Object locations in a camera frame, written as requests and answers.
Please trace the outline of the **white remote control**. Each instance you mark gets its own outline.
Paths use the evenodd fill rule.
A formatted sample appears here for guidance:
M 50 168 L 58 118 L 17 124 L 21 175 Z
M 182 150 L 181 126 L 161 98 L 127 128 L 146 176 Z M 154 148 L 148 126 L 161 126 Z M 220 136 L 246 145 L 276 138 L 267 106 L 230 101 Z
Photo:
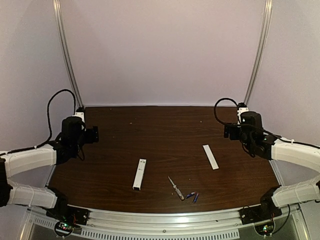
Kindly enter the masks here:
M 143 182 L 143 178 L 144 178 L 144 173 L 145 173 L 145 168 L 146 168 L 146 163 L 147 163 L 147 160 L 144 158 L 141 158 L 138 162 L 133 185 L 132 185 L 133 190 L 137 190 L 137 191 L 141 190 L 141 186 L 142 186 L 142 182 Z

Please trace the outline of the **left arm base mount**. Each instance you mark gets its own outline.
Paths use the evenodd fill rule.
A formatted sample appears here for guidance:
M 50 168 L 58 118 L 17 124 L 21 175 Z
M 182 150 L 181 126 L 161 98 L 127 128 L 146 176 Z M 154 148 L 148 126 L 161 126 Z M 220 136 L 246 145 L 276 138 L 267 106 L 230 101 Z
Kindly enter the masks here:
M 74 230 L 81 231 L 81 226 L 87 224 L 90 213 L 87 208 L 68 205 L 66 198 L 58 198 L 53 208 L 44 209 L 48 217 L 58 220 L 53 231 L 62 239 L 70 236 Z

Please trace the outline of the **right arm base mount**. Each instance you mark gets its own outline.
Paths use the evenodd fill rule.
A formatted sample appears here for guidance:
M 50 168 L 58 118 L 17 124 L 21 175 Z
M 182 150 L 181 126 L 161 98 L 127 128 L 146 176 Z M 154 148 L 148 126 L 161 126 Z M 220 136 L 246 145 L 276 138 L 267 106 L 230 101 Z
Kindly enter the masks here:
M 256 206 L 244 206 L 239 211 L 243 225 L 254 224 L 256 233 L 263 237 L 271 236 L 276 230 L 275 217 L 282 215 L 270 197 L 263 197 Z

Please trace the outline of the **purple battery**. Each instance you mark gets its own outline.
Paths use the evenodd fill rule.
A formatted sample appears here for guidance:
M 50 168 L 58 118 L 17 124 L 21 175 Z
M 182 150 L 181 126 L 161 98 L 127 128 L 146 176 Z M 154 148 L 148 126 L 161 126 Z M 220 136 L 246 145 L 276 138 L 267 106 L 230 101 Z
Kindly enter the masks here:
M 185 198 L 188 199 L 188 198 L 194 196 L 195 194 L 196 194 L 195 192 L 191 192 L 191 193 L 187 194 L 187 195 L 185 196 Z
M 199 198 L 199 193 L 197 192 L 197 193 L 195 194 L 192 202 L 195 204 L 195 203 L 197 202 L 198 198 Z

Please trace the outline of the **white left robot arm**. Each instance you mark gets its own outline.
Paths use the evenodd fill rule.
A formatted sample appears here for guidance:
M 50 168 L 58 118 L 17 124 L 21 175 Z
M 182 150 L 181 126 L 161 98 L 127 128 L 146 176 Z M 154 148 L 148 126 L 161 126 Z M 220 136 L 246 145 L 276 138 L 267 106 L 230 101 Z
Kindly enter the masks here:
M 34 187 L 11 180 L 11 177 L 41 167 L 62 165 L 70 159 L 83 158 L 85 144 L 99 141 L 97 126 L 87 128 L 83 118 L 73 115 L 62 121 L 55 140 L 39 146 L 4 151 L 0 154 L 0 205 L 35 206 L 59 209 L 66 197 L 54 188 Z

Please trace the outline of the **clear tester screwdriver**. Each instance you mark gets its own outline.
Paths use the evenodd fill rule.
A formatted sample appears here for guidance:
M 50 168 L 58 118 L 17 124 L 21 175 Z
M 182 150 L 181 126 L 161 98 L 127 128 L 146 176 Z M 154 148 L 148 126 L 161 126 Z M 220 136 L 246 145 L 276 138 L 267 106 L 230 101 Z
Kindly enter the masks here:
M 177 185 L 173 182 L 173 180 L 170 178 L 170 176 L 168 175 L 167 176 L 168 180 L 170 181 L 174 191 L 176 192 L 177 196 L 179 197 L 179 199 L 181 201 L 184 201 L 185 200 L 185 197 L 184 195 L 182 194 L 182 192 L 180 191 L 180 189 L 177 187 Z

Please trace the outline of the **aluminium frame post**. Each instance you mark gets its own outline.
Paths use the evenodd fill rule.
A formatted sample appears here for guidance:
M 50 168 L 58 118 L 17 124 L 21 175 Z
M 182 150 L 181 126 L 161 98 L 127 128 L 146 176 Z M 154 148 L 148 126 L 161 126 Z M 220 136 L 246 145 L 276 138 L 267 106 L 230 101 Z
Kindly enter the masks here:
M 255 83 L 259 74 L 265 46 L 267 44 L 268 35 L 270 31 L 272 12 L 273 12 L 273 1 L 266 0 L 264 5 L 264 10 L 263 10 L 262 23 L 261 23 L 256 55 L 255 55 L 255 59 L 254 59 L 254 63 L 253 63 L 253 67 L 250 75 L 249 84 L 248 84 L 247 91 L 244 98 L 244 103 L 246 105 L 248 105 L 250 102 L 251 96 L 254 91 Z
M 52 3 L 53 3 L 53 12 L 55 16 L 56 25 L 57 25 L 57 32 L 59 35 L 59 41 L 61 45 L 63 60 L 64 60 L 65 68 L 67 71 L 68 79 L 70 82 L 70 86 L 75 95 L 77 105 L 80 108 L 83 108 L 84 103 L 82 101 L 80 90 L 76 82 L 76 76 L 72 66 L 71 55 L 68 47 L 66 30 L 65 30 L 63 14 L 62 14 L 61 1 L 53 0 Z

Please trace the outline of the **white battery cover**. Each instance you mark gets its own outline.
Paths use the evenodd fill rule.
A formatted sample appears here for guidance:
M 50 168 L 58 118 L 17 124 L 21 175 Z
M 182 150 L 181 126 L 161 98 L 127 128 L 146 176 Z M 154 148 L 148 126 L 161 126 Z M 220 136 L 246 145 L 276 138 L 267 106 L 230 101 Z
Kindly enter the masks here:
M 203 150 L 204 150 L 204 152 L 205 152 L 205 154 L 207 156 L 207 159 L 208 159 L 208 161 L 209 161 L 209 163 L 211 165 L 211 168 L 213 170 L 219 169 L 218 163 L 217 163 L 217 161 L 215 159 L 215 156 L 214 156 L 210 146 L 208 144 L 206 144 L 206 145 L 203 145 L 202 147 L 203 147 Z

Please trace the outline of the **right aluminium frame post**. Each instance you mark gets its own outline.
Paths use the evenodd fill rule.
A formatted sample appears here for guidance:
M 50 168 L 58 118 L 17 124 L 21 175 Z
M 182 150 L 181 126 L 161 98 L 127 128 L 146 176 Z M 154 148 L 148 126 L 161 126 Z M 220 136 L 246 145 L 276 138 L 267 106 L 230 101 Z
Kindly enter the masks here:
M 261 23 L 256 55 L 255 55 L 255 59 L 254 59 L 254 63 L 253 63 L 253 67 L 250 75 L 249 84 L 248 84 L 247 91 L 244 98 L 244 103 L 246 105 L 248 105 L 250 102 L 251 96 L 254 91 L 255 83 L 259 74 L 265 46 L 267 44 L 268 35 L 270 31 L 272 12 L 273 12 L 273 1 L 266 0 L 264 5 L 264 10 L 263 10 L 262 23 Z

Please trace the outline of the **left aluminium frame post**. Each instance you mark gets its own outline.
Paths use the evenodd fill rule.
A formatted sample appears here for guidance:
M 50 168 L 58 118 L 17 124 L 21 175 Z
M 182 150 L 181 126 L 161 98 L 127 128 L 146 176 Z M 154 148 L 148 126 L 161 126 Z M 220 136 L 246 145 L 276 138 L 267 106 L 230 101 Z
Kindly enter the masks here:
M 63 14 L 62 14 L 61 1 L 53 0 L 52 3 L 53 3 L 53 12 L 55 16 L 56 25 L 57 25 L 57 32 L 59 35 L 59 41 L 61 45 L 63 60 L 64 60 L 65 68 L 67 71 L 68 79 L 70 82 L 70 86 L 75 95 L 77 105 L 80 108 L 83 108 L 84 103 L 82 101 L 80 90 L 76 82 L 76 76 L 72 66 L 71 55 L 68 47 L 66 30 L 65 30 Z

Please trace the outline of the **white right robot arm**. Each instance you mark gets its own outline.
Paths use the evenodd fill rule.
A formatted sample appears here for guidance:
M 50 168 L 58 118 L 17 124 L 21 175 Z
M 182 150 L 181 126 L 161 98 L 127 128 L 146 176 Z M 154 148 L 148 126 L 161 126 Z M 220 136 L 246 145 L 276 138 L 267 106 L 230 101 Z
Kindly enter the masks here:
M 282 161 L 320 171 L 320 147 L 288 140 L 262 127 L 262 117 L 254 111 L 242 112 L 237 123 L 222 122 L 224 137 L 238 140 L 242 149 L 252 158 Z M 320 200 L 320 176 L 292 185 L 270 189 L 261 198 L 262 206 L 280 208 L 286 205 Z

